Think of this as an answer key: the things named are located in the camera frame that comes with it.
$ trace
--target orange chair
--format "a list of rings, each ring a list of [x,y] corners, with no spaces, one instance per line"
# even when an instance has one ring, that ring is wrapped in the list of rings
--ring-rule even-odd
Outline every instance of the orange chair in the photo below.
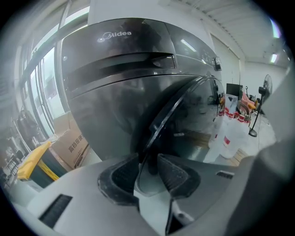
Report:
[[[241,102],[249,108],[250,114],[251,114],[252,110],[256,108],[255,103],[253,101],[251,101],[244,92],[243,92]],[[246,110],[243,107],[241,107],[241,110],[243,112],[246,112]]]

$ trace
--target red label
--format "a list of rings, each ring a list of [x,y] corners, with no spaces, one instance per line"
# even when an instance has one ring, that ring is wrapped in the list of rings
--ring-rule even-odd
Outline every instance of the red label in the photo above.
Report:
[[[229,145],[229,143],[230,140],[226,136],[224,136],[224,144]]]

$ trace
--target black slot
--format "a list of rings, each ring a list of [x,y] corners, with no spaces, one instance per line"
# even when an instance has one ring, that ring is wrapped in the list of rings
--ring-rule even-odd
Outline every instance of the black slot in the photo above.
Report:
[[[169,53],[133,53],[101,59],[85,65],[68,75],[67,87],[70,91],[93,81],[138,69],[174,69],[173,56]]]
[[[234,176],[234,173],[226,172],[226,171],[219,171],[216,173],[216,175],[223,177],[223,178],[232,179]]]
[[[59,195],[39,219],[48,227],[53,228],[71,200],[70,196]]]

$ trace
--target midea logo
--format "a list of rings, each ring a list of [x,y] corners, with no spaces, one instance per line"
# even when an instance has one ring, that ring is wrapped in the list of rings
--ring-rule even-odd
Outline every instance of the midea logo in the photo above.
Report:
[[[104,42],[106,39],[110,39],[112,37],[117,37],[117,36],[122,36],[122,35],[131,35],[131,32],[118,32],[118,33],[106,32],[97,41]]]

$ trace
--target white door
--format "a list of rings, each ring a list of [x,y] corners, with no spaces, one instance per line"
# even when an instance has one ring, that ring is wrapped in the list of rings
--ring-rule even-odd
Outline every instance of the white door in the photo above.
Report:
[[[222,85],[226,91],[227,83],[240,84],[240,60],[219,39],[212,36],[212,40],[215,47],[215,53],[220,57],[222,66]]]

